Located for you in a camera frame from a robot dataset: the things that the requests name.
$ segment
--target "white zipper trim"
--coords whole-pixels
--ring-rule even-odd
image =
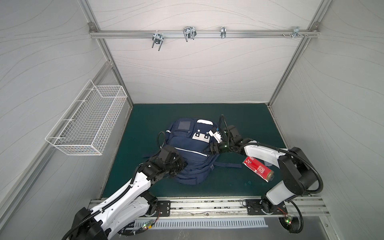
[[[182,149],[182,148],[178,148],[178,147],[175,147],[177,150],[181,150],[181,151],[186,151],[186,152],[193,152],[193,153],[197,153],[197,154],[200,154],[200,155],[203,155],[203,156],[208,156],[206,154],[203,154],[203,153],[200,153],[200,152],[195,152],[195,151],[191,151],[191,150],[186,150],[186,149]]]

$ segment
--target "wire mesh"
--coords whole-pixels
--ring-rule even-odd
[[[101,155],[126,98],[121,86],[94,86],[51,144],[67,155]]]

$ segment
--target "dark green table surface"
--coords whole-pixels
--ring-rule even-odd
[[[285,147],[265,104],[135,104],[113,163],[103,197],[109,197],[145,161],[143,154],[157,151],[156,136],[170,123],[182,117],[209,119],[218,122],[225,115],[228,125],[235,125],[243,138],[250,137],[276,147]],[[242,163],[245,156],[224,153],[218,162]],[[203,197],[262,195],[281,181],[280,171],[272,166],[275,177],[267,183],[246,166],[215,167],[199,185],[183,185],[163,179],[150,188],[157,197]]]

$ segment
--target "red box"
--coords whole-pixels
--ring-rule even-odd
[[[244,160],[243,164],[267,182],[271,179],[273,175],[273,171],[271,169],[266,167],[254,157],[247,157]]]

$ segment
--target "black mounting plate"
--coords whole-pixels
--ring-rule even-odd
[[[169,217],[170,201],[158,201],[157,207],[160,209],[160,217]]]
[[[260,201],[261,201],[261,199],[246,199],[245,200],[245,205],[247,206],[247,214],[248,215],[266,215],[262,211],[261,206],[259,206],[258,204],[253,204],[254,202],[259,203]],[[277,205],[277,207],[280,208],[281,210],[283,210],[285,213],[288,213],[284,202],[281,202],[279,205]],[[277,210],[274,213],[272,213],[271,215],[281,215],[281,214],[283,214],[283,213],[280,210]]]

